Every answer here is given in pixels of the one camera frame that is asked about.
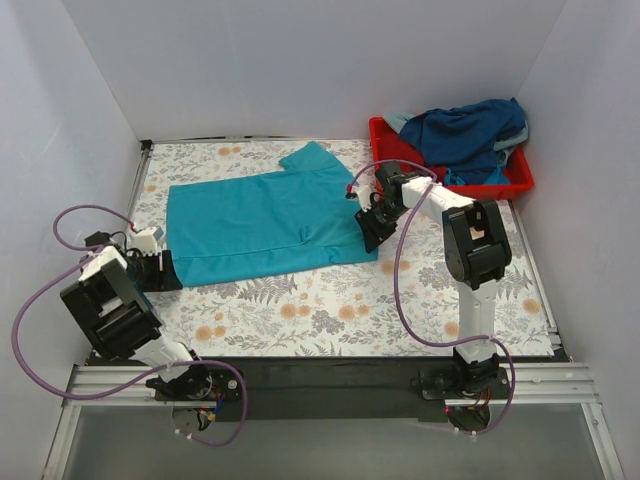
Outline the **teal t shirt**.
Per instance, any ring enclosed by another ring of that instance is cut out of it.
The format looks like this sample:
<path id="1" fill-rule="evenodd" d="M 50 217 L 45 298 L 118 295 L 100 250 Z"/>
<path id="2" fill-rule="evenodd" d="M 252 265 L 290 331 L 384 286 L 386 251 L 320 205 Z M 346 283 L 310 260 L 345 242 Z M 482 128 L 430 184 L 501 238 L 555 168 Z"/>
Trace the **teal t shirt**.
<path id="1" fill-rule="evenodd" d="M 346 198 L 350 171 L 310 142 L 276 172 L 174 185 L 166 231 L 176 275 L 198 287 L 372 262 Z"/>

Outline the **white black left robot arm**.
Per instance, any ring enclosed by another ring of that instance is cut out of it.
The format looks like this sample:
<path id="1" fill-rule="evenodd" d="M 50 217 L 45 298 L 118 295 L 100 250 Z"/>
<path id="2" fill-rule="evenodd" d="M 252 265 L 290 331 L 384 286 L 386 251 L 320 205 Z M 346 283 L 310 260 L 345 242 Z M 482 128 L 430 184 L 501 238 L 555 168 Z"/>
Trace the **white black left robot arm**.
<path id="1" fill-rule="evenodd" d="M 147 381 L 171 400 L 200 400 L 213 391 L 213 378 L 185 344 L 170 339 L 149 293 L 183 288 L 160 228 L 148 228 L 118 244 L 107 232 L 85 239 L 88 263 L 61 300 L 91 343 L 106 360 L 135 360 L 156 367 Z"/>

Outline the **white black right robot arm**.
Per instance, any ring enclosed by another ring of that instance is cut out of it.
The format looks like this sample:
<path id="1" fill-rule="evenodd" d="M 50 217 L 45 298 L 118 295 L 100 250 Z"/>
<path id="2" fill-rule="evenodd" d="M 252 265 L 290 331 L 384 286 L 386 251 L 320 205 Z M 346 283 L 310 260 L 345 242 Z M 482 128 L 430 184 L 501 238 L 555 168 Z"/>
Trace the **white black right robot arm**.
<path id="1" fill-rule="evenodd" d="M 445 266 L 457 284 L 459 337 L 447 343 L 452 358 L 419 374 L 427 398 L 488 394 L 500 380 L 499 355 L 505 346 L 494 336 L 498 284 L 512 252 L 497 203 L 475 200 L 441 185 L 433 172 L 405 172 L 401 163 L 385 160 L 375 169 L 382 190 L 351 181 L 346 196 L 360 205 L 355 219 L 367 252 L 381 246 L 398 228 L 422 214 L 442 229 Z"/>

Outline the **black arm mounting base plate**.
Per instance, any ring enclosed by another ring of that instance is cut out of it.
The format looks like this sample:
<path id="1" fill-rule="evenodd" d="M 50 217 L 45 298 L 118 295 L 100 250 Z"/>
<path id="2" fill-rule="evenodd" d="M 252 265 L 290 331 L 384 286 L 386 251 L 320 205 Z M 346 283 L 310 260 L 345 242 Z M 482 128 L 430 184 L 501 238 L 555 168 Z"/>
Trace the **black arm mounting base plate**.
<path id="1" fill-rule="evenodd" d="M 210 370 L 205 398 L 170 393 L 146 381 L 154 398 L 192 408 L 222 402 L 216 419 L 325 420 L 409 418 L 444 423 L 446 404 L 473 406 L 482 421 L 491 403 L 507 398 L 507 373 L 467 383 L 449 357 L 310 357 L 230 359 L 233 371 Z"/>

